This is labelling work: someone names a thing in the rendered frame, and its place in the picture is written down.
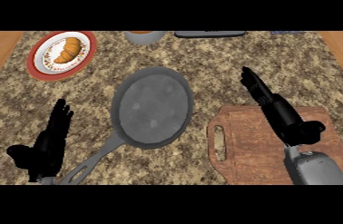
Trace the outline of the red-rimmed white plate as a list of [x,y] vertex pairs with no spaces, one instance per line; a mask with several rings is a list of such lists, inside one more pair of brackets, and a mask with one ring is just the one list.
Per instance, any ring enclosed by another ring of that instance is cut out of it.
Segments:
[[59,31],[36,43],[27,57],[27,71],[40,81],[58,81],[74,75],[89,64],[96,52],[90,31]]

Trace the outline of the golden croissant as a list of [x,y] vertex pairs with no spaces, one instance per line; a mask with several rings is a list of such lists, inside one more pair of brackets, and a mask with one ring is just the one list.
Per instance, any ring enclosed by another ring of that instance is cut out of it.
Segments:
[[58,58],[53,60],[55,63],[68,63],[74,60],[80,53],[80,39],[77,37],[68,37],[65,39],[64,50]]

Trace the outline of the grey cup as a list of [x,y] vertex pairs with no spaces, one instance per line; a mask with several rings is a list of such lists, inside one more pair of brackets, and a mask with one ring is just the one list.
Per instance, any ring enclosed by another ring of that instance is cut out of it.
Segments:
[[154,44],[164,37],[164,31],[150,31],[147,33],[133,33],[126,31],[126,38],[135,44]]

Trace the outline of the grey frying pan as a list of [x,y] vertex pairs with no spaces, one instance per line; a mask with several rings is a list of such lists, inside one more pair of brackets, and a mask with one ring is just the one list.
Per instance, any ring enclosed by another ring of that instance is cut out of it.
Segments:
[[158,149],[181,136],[194,114],[194,92],[182,74],[163,66],[136,71],[111,104],[111,136],[98,153],[71,170],[62,185],[79,185],[102,158],[123,145]]

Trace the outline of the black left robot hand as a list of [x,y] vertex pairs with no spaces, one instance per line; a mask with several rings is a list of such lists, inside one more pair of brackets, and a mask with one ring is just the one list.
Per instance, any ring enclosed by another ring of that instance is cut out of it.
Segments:
[[46,130],[39,134],[33,147],[12,145],[8,155],[19,169],[28,170],[30,182],[45,177],[55,177],[61,171],[65,157],[65,138],[74,112],[59,99],[52,112]]

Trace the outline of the brown wooden cutting board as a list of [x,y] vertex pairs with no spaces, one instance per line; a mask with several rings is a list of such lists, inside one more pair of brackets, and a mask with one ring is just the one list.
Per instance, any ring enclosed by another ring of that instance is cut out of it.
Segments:
[[[303,145],[300,151],[321,151],[334,159],[343,170],[343,141],[321,107],[294,108],[305,121],[325,125],[321,141]],[[215,127],[223,129],[225,160],[215,153]],[[231,185],[291,185],[284,166],[284,143],[272,131],[259,106],[223,105],[207,125],[210,163]]]

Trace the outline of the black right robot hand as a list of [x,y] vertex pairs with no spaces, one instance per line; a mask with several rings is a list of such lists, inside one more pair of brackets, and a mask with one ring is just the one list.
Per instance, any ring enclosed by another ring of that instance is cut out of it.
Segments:
[[241,83],[259,103],[265,118],[278,138],[290,146],[321,141],[325,126],[320,121],[305,121],[287,100],[272,93],[263,80],[249,67],[243,67]]

